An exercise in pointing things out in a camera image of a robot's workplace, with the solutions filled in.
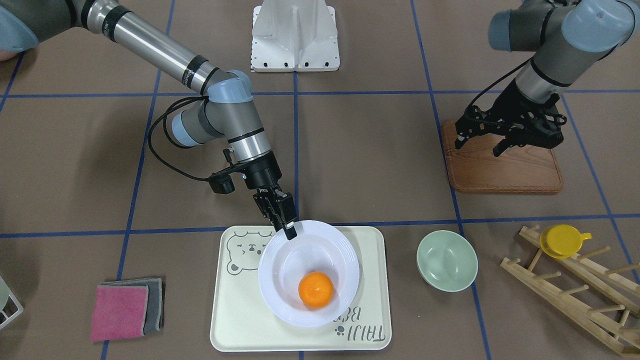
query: orange fruit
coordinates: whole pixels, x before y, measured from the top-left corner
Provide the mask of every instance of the orange fruit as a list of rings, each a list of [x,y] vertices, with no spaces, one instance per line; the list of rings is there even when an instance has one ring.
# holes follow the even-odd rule
[[[300,300],[309,307],[324,307],[333,297],[333,283],[320,271],[305,275],[298,285]]]

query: white tray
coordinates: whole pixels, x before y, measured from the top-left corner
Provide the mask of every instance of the white tray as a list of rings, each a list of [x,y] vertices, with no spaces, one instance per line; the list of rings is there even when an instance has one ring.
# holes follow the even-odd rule
[[[262,253],[271,239],[273,228],[228,228],[220,240],[211,316],[213,347],[222,352],[385,348],[391,342],[385,240],[374,227],[337,229],[349,239],[358,255],[358,292],[349,309],[333,323],[308,329],[283,322],[260,295],[258,252]]]

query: wooden cutting board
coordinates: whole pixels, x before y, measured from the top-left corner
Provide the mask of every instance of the wooden cutting board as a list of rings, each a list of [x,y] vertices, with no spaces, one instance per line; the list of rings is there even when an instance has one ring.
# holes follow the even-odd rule
[[[442,126],[449,183],[459,192],[558,193],[563,179],[553,150],[535,146],[512,147],[498,158],[492,149],[501,136],[471,138],[456,150],[455,121]]]

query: yellow mug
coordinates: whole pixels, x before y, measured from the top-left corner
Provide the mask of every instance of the yellow mug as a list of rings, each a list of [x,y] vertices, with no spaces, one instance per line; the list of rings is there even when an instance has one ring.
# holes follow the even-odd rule
[[[591,239],[591,233],[580,233],[570,225],[554,225],[540,234],[540,248],[545,254],[556,259],[566,259],[582,247],[584,240]]]

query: pink towel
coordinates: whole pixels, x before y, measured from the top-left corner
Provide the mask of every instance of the pink towel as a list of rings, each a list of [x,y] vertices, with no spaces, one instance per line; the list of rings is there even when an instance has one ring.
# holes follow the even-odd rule
[[[148,293],[146,286],[98,285],[91,341],[143,336]]]

